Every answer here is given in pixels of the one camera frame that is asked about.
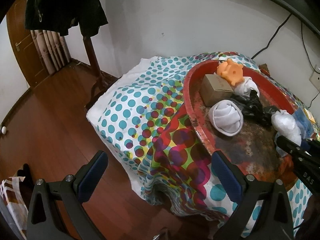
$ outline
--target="wooden coat stand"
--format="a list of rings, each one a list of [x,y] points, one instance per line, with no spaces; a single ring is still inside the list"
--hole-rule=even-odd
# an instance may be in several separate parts
[[[107,84],[106,81],[104,80],[104,77],[102,75],[102,72],[96,57],[96,53],[94,52],[91,37],[83,37],[83,43],[84,43],[85,51],[87,52],[87,55],[88,55],[88,59],[89,59],[93,74],[97,78],[97,81],[91,88],[90,101],[85,105],[85,109],[88,111],[94,105],[94,103],[98,100],[98,98],[103,93],[105,93],[112,84]],[[100,92],[97,95],[95,95],[95,91],[97,88],[100,90]]]

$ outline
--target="black cloth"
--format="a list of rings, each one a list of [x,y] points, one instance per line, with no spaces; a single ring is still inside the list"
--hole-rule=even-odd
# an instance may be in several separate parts
[[[108,23],[99,0],[28,0],[25,28],[47,30],[68,35],[68,29],[79,23],[85,37],[97,35]]]

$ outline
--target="curtain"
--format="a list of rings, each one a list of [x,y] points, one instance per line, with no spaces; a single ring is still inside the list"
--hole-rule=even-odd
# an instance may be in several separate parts
[[[51,75],[70,62],[70,55],[64,37],[51,31],[31,31],[40,60]]]

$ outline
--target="electrical outlet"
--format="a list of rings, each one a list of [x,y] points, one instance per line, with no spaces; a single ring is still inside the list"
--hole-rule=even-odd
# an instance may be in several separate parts
[[[315,86],[315,88],[320,92],[320,74],[314,71],[309,80]]]

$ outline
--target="table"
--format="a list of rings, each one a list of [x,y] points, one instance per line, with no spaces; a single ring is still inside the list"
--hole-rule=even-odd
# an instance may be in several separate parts
[[[204,60],[226,58],[259,71],[254,61],[236,52],[142,59],[99,98],[87,115],[125,168],[132,189],[153,205],[162,203],[157,192],[164,192],[178,216],[201,214],[223,222],[236,208],[211,169],[211,157],[198,140],[183,105],[188,70]],[[295,108],[302,105],[292,93],[271,81]],[[288,195],[296,226],[302,222],[311,193],[298,180]],[[243,236],[249,235],[260,208],[261,201]]]

